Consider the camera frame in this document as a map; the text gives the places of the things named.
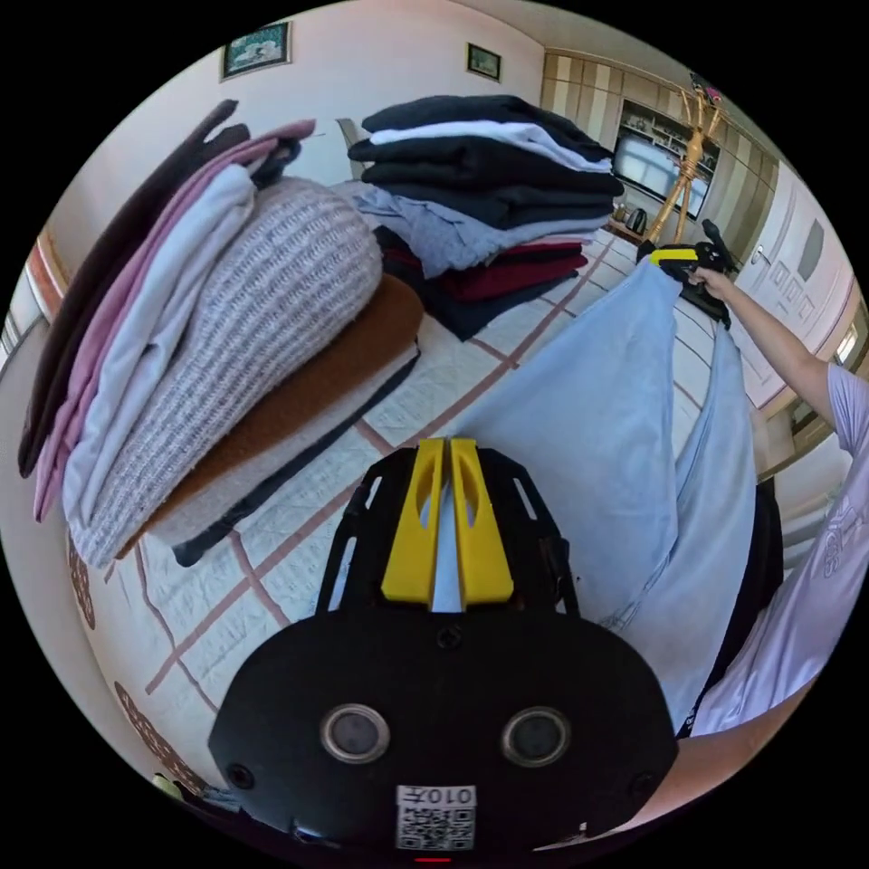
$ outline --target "pink shirt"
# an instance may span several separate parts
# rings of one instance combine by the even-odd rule
[[[78,443],[85,416],[100,382],[102,363],[120,324],[138,296],[154,255],[172,227],[222,169],[231,163],[249,163],[265,157],[275,148],[279,138],[303,139],[313,130],[313,120],[300,120],[260,138],[242,142],[200,168],[172,197],[148,237],[109,287],[81,341],[72,365],[66,399],[58,409],[52,432],[36,465],[33,517],[37,522],[44,519],[60,492],[67,460]]]
[[[827,382],[839,445],[853,457],[851,468],[805,560],[703,697],[692,736],[756,718],[817,676],[860,594],[869,569],[869,384],[834,365]]]

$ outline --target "knitted sweater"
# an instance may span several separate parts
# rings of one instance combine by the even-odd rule
[[[345,200],[300,178],[262,191],[205,283],[90,523],[68,517],[81,557],[107,566],[264,395],[356,318],[381,274],[374,235]]]

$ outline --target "door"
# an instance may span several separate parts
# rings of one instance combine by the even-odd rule
[[[823,209],[780,163],[769,216],[737,285],[817,353],[842,316],[853,277]],[[736,320],[731,333],[742,352],[745,390],[762,409],[785,384]]]

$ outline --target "white t-shirt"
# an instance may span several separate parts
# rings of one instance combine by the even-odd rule
[[[869,384],[832,365],[827,383],[839,445],[854,459],[851,469],[803,563],[703,696],[692,736],[756,718],[817,676],[860,594],[869,568]]]

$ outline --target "light blue cloth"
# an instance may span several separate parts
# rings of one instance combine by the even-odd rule
[[[419,260],[426,279],[436,278],[448,269],[470,269],[501,251],[546,235],[593,235],[608,220],[607,217],[554,220],[495,229],[436,202],[393,196],[375,186],[354,195],[353,201],[359,212],[377,219],[401,238]]]
[[[740,354],[724,328],[701,416],[673,459],[680,289],[640,263],[448,432],[525,465],[570,544],[582,615],[643,655],[676,728],[721,647],[755,499]],[[452,515],[448,492],[434,601],[443,611],[459,608]]]

